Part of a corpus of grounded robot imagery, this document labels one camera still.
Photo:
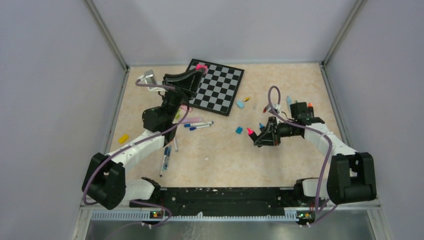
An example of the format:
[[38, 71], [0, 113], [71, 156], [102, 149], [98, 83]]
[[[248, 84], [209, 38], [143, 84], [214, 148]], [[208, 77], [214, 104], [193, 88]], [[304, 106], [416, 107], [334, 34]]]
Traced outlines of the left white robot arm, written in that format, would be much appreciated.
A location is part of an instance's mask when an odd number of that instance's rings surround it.
[[137, 87], [151, 92], [162, 92], [162, 103], [142, 113], [143, 133], [121, 148], [107, 154], [92, 156], [83, 184], [82, 201], [85, 205], [99, 204], [107, 210], [117, 207], [126, 194], [126, 174], [151, 153], [164, 148], [176, 135], [181, 120], [175, 117], [182, 104], [196, 96], [202, 77], [208, 67], [202, 64], [179, 74], [165, 74], [156, 81], [152, 71], [145, 72], [136, 81]]

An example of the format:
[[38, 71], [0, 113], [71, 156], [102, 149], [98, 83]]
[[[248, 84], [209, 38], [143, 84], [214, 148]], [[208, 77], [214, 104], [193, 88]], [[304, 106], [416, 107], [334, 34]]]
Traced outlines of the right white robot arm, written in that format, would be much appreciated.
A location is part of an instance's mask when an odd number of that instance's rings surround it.
[[314, 115], [314, 108], [306, 102], [295, 102], [290, 106], [291, 119], [280, 121], [275, 116], [268, 118], [265, 126], [256, 134], [248, 129], [254, 146], [279, 146], [281, 139], [301, 136], [324, 155], [329, 166], [328, 176], [296, 181], [293, 200], [299, 206], [307, 206], [314, 197], [330, 200], [336, 205], [373, 201], [377, 198], [375, 166], [372, 155], [359, 152], [345, 144], [325, 122]]

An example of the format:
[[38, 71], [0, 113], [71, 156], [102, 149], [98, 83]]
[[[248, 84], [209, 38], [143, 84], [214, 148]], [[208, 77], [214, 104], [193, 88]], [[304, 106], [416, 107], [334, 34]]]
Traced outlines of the grey white pen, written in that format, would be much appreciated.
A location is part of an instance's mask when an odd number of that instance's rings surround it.
[[174, 139], [173, 139], [173, 144], [174, 144], [175, 152], [179, 152], [179, 146], [178, 146], [178, 141], [177, 141], [176, 137], [174, 137]]

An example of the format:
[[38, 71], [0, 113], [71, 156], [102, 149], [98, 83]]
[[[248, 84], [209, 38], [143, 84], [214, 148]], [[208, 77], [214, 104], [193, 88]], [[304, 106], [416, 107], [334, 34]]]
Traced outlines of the light blue highlighter cap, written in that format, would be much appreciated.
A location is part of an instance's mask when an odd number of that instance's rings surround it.
[[238, 101], [236, 102], [236, 105], [237, 105], [240, 109], [243, 109], [243, 108], [245, 107], [244, 102], [243, 102], [243, 101], [240, 101], [240, 100], [238, 100]]

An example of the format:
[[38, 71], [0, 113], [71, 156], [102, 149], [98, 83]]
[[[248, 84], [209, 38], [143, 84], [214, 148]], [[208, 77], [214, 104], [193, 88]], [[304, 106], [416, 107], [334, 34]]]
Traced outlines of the light blue highlighter body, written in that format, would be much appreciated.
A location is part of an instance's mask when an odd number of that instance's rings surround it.
[[287, 97], [286, 97], [286, 104], [287, 104], [287, 106], [288, 107], [290, 107], [290, 105], [293, 103], [293, 101], [292, 101], [292, 98], [288, 95]]

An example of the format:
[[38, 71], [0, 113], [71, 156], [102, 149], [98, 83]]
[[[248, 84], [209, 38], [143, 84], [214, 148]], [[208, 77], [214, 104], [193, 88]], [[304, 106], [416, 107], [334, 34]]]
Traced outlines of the pink cap of highlighter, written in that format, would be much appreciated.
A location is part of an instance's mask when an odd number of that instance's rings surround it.
[[206, 73], [206, 72], [208, 71], [208, 66], [207, 66], [207, 65], [205, 65], [205, 64], [200, 64], [200, 63], [198, 63], [198, 64], [195, 66], [195, 70], [196, 70], [196, 71], [203, 71], [204, 73]]

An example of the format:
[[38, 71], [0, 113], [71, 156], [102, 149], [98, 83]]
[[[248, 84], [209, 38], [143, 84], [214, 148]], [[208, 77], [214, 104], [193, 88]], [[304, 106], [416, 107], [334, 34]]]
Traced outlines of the blue cap of highlighter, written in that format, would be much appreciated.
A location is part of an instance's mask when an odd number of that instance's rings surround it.
[[235, 133], [236, 134], [241, 134], [243, 132], [243, 128], [242, 127], [240, 127], [240, 126], [238, 126], [237, 128], [236, 128], [236, 130], [235, 130]]

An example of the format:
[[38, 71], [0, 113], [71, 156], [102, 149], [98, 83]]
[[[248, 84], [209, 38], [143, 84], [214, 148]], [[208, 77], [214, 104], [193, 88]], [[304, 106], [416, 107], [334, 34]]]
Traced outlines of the black highlighter pink cap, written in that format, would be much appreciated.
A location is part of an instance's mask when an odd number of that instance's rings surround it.
[[252, 139], [253, 142], [255, 142], [256, 139], [258, 138], [258, 136], [255, 133], [255, 131], [252, 130], [251, 128], [249, 128], [249, 127], [247, 127], [246, 129], [247, 129], [248, 136]]

